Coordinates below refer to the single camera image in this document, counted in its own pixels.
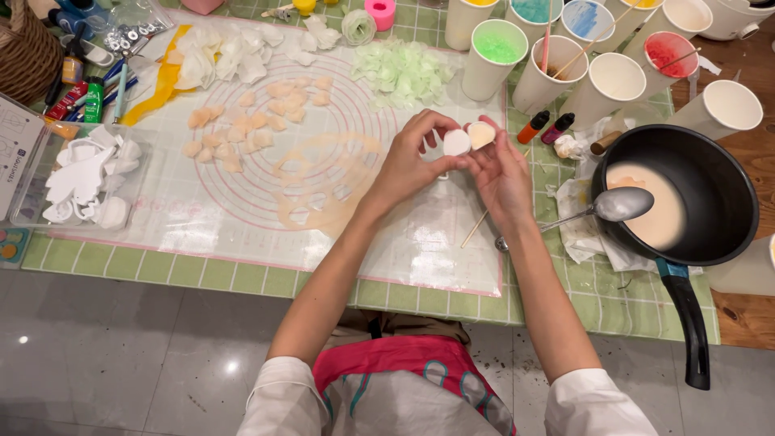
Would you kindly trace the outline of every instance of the wooden skewer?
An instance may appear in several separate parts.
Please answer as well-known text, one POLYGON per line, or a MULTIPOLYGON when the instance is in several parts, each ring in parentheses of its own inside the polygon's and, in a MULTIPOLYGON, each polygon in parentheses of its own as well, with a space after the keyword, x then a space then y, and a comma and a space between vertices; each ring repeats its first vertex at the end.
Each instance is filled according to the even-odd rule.
POLYGON ((565 66, 564 66, 564 67, 562 67, 562 68, 561 68, 561 69, 560 69, 558 72, 556 72, 556 73, 554 74, 554 76, 552 76, 552 78, 557 78, 557 76, 559 76, 559 75, 560 75, 560 73, 562 73, 563 71, 565 71, 565 69, 566 69, 566 68, 568 68, 568 67, 569 67, 569 66, 570 66, 570 65, 571 65, 573 62, 575 62, 575 61, 576 61, 576 59, 578 59, 578 58, 579 58, 579 57, 580 57, 582 54, 586 53, 586 52, 587 52, 587 50, 589 50, 589 47, 592 47, 592 44, 594 44, 594 43, 597 43, 597 41, 598 41, 598 40, 599 40, 599 39, 600 39, 600 38, 601 38, 603 35, 605 35, 605 33, 606 33, 607 31, 611 30, 611 28, 612 28, 613 26, 616 26, 616 23, 617 23, 617 22, 618 22, 620 19, 624 18, 624 16, 625 16, 625 15, 627 15, 627 12, 630 12, 630 11, 632 11, 632 10, 633 10, 633 9, 634 9, 634 8, 635 8, 637 5, 639 5, 639 4, 640 4, 640 2, 642 2, 642 1, 643 1, 643 0, 638 0, 637 2, 635 2, 635 4, 633 4, 633 5, 632 5, 632 6, 630 6, 630 7, 629 7, 629 8, 628 8, 626 11, 624 11, 624 13, 622 13, 622 14, 619 16, 619 18, 615 19, 615 20, 614 20, 614 22, 612 22, 612 23, 611 23, 611 25, 610 25, 610 26, 608 26, 608 27, 607 27, 605 30, 603 30, 602 32, 600 32, 600 35, 598 35, 598 36, 597 36, 595 39, 593 39, 591 43, 587 44, 587 46, 586 46, 586 47, 584 47, 583 49, 581 49, 581 51, 580 51, 580 52, 578 52, 578 53, 576 54, 576 56, 574 56, 574 57, 573 57, 573 59, 571 59, 571 60, 570 60, 570 62, 568 62, 567 64, 565 64, 565 66))
MULTIPOLYGON (((528 154, 530 154, 530 149, 528 149, 525 152, 525 157, 528 157, 528 154)), ((463 243, 460 245, 460 248, 465 248, 466 247, 466 244, 468 244, 468 241, 471 239, 471 237, 474 235, 474 233, 476 233, 477 229, 482 224, 482 221, 484 221, 484 218, 487 216, 488 213, 490 213, 489 210, 485 210, 484 213, 482 213, 481 218, 474 225, 474 228, 471 229, 471 233, 468 234, 468 237, 466 237, 466 240, 464 240, 463 243)))
POLYGON ((543 60, 541 65, 541 71, 546 74, 546 69, 549 67, 549 35, 552 32, 552 0, 549 0, 549 19, 546 23, 546 35, 543 37, 543 60))
POLYGON ((691 56, 692 54, 697 53, 700 50, 702 50, 702 47, 697 47, 694 50, 690 51, 689 53, 685 54, 684 56, 681 56, 681 57, 679 57, 679 58, 677 58, 677 59, 675 59, 673 61, 668 62, 667 64, 664 64, 663 66, 660 67, 660 70, 662 68, 669 67, 670 65, 675 64, 678 61, 682 61, 682 60, 686 59, 687 57, 691 56))

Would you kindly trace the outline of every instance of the person's left hand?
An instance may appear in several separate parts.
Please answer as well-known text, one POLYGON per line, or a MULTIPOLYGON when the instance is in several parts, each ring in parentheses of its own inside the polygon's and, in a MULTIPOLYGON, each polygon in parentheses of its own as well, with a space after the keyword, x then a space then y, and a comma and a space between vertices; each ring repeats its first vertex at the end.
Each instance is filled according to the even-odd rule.
POLYGON ((363 200, 388 213, 445 172, 467 168, 468 163, 459 156, 442 156, 433 162, 420 157, 425 153, 423 138, 428 147, 436 148, 433 130, 443 140, 449 130, 459 128, 454 119, 430 109, 413 116, 393 139, 382 169, 363 200))

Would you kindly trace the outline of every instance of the pan handle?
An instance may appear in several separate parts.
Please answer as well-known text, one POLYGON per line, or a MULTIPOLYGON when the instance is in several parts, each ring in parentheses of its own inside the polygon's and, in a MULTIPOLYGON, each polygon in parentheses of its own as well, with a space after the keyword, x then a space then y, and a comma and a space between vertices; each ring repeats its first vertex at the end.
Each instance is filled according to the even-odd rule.
POLYGON ((678 310, 680 325, 684 328, 686 341, 686 384, 701 390, 711 388, 710 355, 705 322, 697 296, 689 282, 689 269, 657 258, 656 266, 660 271, 662 283, 678 310))

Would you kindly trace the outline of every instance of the metal spoon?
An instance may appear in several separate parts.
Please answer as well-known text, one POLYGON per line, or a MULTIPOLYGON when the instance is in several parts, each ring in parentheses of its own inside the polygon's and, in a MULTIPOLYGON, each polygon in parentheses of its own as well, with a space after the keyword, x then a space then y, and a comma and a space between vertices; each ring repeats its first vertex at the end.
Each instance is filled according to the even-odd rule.
MULTIPOLYGON (((545 232, 587 215, 597 215, 603 220, 614 222, 631 220, 651 210, 651 206, 654 206, 654 196, 651 192, 634 186, 622 186, 601 192, 589 209, 545 224, 539 230, 545 232)), ((495 248, 508 251, 508 245, 502 236, 495 240, 495 248)))

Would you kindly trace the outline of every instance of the black pan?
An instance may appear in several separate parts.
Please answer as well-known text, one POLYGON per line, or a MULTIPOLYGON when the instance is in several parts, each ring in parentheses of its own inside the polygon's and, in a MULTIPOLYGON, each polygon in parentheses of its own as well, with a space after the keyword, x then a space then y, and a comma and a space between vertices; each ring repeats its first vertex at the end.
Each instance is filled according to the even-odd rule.
POLYGON ((666 124, 641 126, 608 147, 592 177, 592 196, 607 189, 609 165, 634 161, 658 171, 679 192, 687 225, 676 245, 656 250, 624 223, 599 220, 601 231, 630 251, 654 259, 678 311, 686 339, 686 383, 711 388, 708 338, 686 265, 726 262, 748 247, 759 225, 759 202, 740 163, 693 130, 666 124))

